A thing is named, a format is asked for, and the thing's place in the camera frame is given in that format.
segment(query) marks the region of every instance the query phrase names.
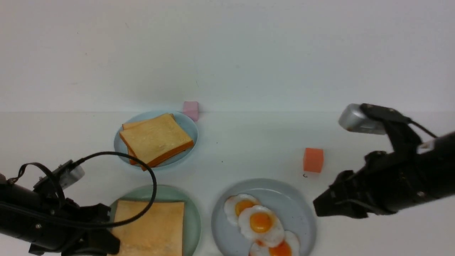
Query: light blue plate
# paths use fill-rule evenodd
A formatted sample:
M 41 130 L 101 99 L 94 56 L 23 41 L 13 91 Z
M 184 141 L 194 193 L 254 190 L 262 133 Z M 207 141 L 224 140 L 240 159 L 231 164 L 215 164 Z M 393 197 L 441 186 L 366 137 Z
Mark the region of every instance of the light blue plate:
M 175 121 L 193 139 L 194 146 L 192 148 L 189 148 L 189 149 L 169 158 L 168 160 L 159 164 L 157 167 L 154 167 L 153 171 L 155 171 L 155 172 L 160 172 L 160 171 L 166 170 L 166 169 L 178 164 L 179 162 L 181 162 L 184 158 L 186 158 L 190 154 L 190 152 L 196 146 L 196 142 L 197 142 L 198 131 L 197 131 L 196 124 L 193 122 L 193 120 L 191 120 L 191 118 L 189 118 L 188 116 L 186 116 L 180 112 L 177 112 L 177 111 L 150 111 L 150 112 L 139 114 L 125 122 L 125 123 L 132 123 L 132 122 L 147 120 L 147 119 L 155 118 L 155 117 L 160 116 L 165 113 L 174 114 Z M 126 148 L 125 143 L 123 143 L 123 141 L 119 135 L 119 132 L 121 130 L 122 130 L 122 127 L 120 126 L 120 129 L 118 129 L 117 133 L 115 134 L 114 149 L 116 152 L 128 154 L 128 149 Z M 129 159 L 124 158 L 124 157 L 120 157 L 120 159 L 122 159 L 129 166 L 132 166 L 138 170 L 141 170 L 141 167 L 138 164 L 130 165 Z
M 246 193 L 257 198 L 261 205 L 271 209 L 283 228 L 294 232 L 300 241 L 298 256 L 308 256 L 316 241 L 316 221 L 313 211 L 300 192 L 291 185 L 273 179 L 249 179 L 229 188 L 218 199 L 212 212 L 212 234 L 224 256 L 248 255 L 251 241 L 232 226 L 224 213 L 224 203 L 232 196 Z

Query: black wire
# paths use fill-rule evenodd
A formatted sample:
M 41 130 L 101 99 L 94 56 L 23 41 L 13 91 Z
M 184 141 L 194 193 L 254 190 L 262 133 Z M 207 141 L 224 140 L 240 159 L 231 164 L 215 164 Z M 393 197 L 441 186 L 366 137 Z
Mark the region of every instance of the black wire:
M 112 151 L 98 152 L 95 154 L 91 154 L 87 157 L 81 158 L 78 161 L 73 163 L 72 168 L 75 168 L 76 166 L 80 165 L 81 163 L 83 163 L 91 158 L 100 156 L 100 155 L 117 155 L 117 156 L 122 156 L 122 157 L 129 158 L 131 160 L 134 160 L 137 163 L 139 163 L 140 165 L 144 166 L 147 169 L 147 171 L 150 173 L 150 175 L 152 176 L 152 181 L 153 181 L 152 197 L 150 198 L 150 201 L 148 202 L 147 206 L 141 212 L 139 212 L 137 215 L 135 215 L 129 219 L 118 221 L 118 222 L 113 222 L 113 223 L 87 223 L 87 222 L 82 222 L 82 221 L 66 220 L 63 218 L 54 217 L 51 215 L 47 215 L 47 214 L 44 214 L 44 213 L 41 213 L 38 211 L 30 210 L 30 209 L 20 207 L 17 205 L 8 204 L 3 201 L 0 201 L 0 208 L 11 210 L 11 211 L 14 211 L 14 212 L 17 212 L 20 214 L 24 214 L 24 215 L 27 215 L 30 217 L 34 217 L 39 220 L 44 220 L 44 221 L 47 221 L 47 222 L 50 222 L 50 223 L 53 223 L 56 225 L 62 225 L 62 226 L 67 226 L 67 227 L 72 227 L 72 228 L 77 228 L 77 229 L 87 229 L 87 230 L 88 229 L 113 228 L 113 227 L 126 225 L 133 221 L 136 221 L 137 219 L 141 218 L 151 208 L 153 202 L 155 201 L 155 198 L 157 196 L 157 179 L 155 177 L 155 174 L 153 173 L 152 169 L 147 164 L 145 164 L 141 160 L 137 159 L 136 157 L 130 156 L 128 154 L 112 152 Z
M 57 179 L 57 177 L 49 170 L 45 165 L 40 164 L 40 163 L 28 163 L 28 164 L 23 164 L 19 168 L 19 173 L 17 177 L 8 179 L 8 183 L 14 184 L 16 183 L 25 173 L 25 169 L 27 168 L 28 165 L 33 165 L 38 167 L 46 176 L 51 180 L 52 186 L 54 187 L 56 193 L 57 193 L 57 198 L 59 200 L 59 207 L 63 207 L 65 204 L 65 194 L 63 193 L 63 189 L 60 186 L 60 183 Z
M 427 128 L 425 128 L 422 125 L 420 125 L 419 123 L 417 123 L 416 121 L 414 121 L 412 119 L 409 119 L 409 122 L 411 124 L 417 126 L 418 128 L 420 128 L 422 131 L 426 132 L 429 136 L 432 136 L 433 138 L 437 138 L 438 137 L 434 133 L 430 132 Z

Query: plate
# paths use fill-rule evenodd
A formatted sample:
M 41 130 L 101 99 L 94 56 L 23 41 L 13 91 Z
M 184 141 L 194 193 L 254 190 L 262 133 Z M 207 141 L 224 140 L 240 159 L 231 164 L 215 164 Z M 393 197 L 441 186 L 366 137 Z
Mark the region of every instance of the plate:
M 294 232 L 300 240 L 300 256 L 307 256 L 316 240 L 313 211 L 294 187 L 273 179 L 250 179 L 229 188 L 217 201 L 212 213 L 212 234 L 224 256 L 248 255 L 252 242 L 226 218 L 223 207 L 228 197 L 246 193 L 277 215 L 285 230 Z
M 131 118 L 130 120 L 126 121 L 125 123 L 132 123 L 132 122 L 138 122 L 138 121 L 142 121 L 142 120 L 147 120 L 147 119 L 151 119 L 151 118 L 155 118 L 157 116 L 160 116 L 162 114 L 165 114 L 165 113 L 171 113 L 171 114 L 174 114 L 174 117 L 175 117 L 175 121 L 178 123 L 178 125 L 180 125 L 180 127 L 193 139 L 193 142 L 194 142 L 194 146 L 192 148 L 189 148 L 171 158 L 169 158 L 168 160 L 162 162 L 161 164 L 159 164 L 157 167 L 154 167 L 153 168 L 153 171 L 155 172 L 160 172 L 160 171 L 163 171 L 165 169 L 168 169 L 176 164 L 178 164 L 179 162 L 181 162 L 184 158 L 186 158 L 190 153 L 191 151 L 193 150 L 193 148 L 196 146 L 196 143 L 197 143 L 197 136 L 198 136 L 198 131 L 197 131 L 197 126 L 196 124 L 194 123 L 193 120 L 191 120 L 191 118 L 189 118 L 188 116 L 184 115 L 183 113 L 180 113 L 180 112 L 177 112 L 177 111 L 151 111 L 151 112 L 146 112 L 146 113 L 142 113 L 142 114 L 139 114 L 133 118 Z M 120 126 L 120 128 L 118 129 L 117 133 L 115 134 L 115 137 L 114 137 L 114 149 L 116 152 L 121 152 L 121 153 L 125 153 L 125 154 L 128 154 L 128 149 L 126 148 L 126 145 L 125 143 L 123 143 L 122 139 L 120 138 L 120 131 L 122 131 L 123 128 Z M 138 170 L 142 170 L 140 165 L 136 164 L 136 165 L 130 165 L 130 160 L 128 158 L 124 158 L 124 157 L 120 157 L 120 159 L 122 159 L 125 163 L 127 163 L 129 166 L 132 166 Z
M 153 186 L 147 185 L 137 188 L 119 198 L 119 200 L 148 201 L 152 197 Z M 194 202 L 181 190 L 158 185 L 155 202 L 185 202 L 183 217 L 183 255 L 192 256 L 201 239 L 201 215 Z M 114 221 L 117 201 L 111 205 L 111 222 Z

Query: green plate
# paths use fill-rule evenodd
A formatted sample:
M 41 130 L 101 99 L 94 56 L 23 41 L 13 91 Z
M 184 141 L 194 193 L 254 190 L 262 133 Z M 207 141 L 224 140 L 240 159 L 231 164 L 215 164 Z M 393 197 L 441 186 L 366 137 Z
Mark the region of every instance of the green plate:
M 148 201 L 152 196 L 152 185 L 137 188 L 119 198 L 120 200 Z M 155 202 L 185 202 L 183 217 L 183 255 L 192 256 L 199 244 L 202 232 L 201 215 L 194 202 L 181 190 L 159 185 Z M 114 221 L 117 201 L 111 205 L 111 221 Z

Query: bread slice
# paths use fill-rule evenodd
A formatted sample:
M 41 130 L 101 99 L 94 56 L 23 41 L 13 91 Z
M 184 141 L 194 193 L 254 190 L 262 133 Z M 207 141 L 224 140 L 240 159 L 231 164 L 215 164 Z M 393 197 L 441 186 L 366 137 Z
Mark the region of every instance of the bread slice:
M 122 127 L 124 130 L 130 129 L 130 128 L 133 128 L 133 127 L 135 127 L 135 126 L 138 126 L 139 124 L 145 123 L 145 122 L 147 122 L 148 120 L 150 120 L 150 119 L 146 119 L 146 120 L 142 120 L 142 121 L 137 121 L 137 122 L 132 122 L 132 123 L 124 123 L 124 124 L 121 125 L 121 127 Z M 134 152 L 131 150 L 130 147 L 126 146 L 126 148 L 128 149 L 128 155 L 136 157 L 136 155 L 134 154 Z M 136 161 L 130 159 L 130 164 L 131 164 L 131 165 L 136 165 L 137 163 L 136 163 Z
M 119 200 L 115 221 L 133 217 L 146 205 Z M 121 241 L 117 256 L 182 256 L 184 207 L 183 202 L 155 202 L 138 220 L 113 228 Z
M 120 131 L 120 138 L 150 167 L 194 146 L 191 137 L 168 113 Z

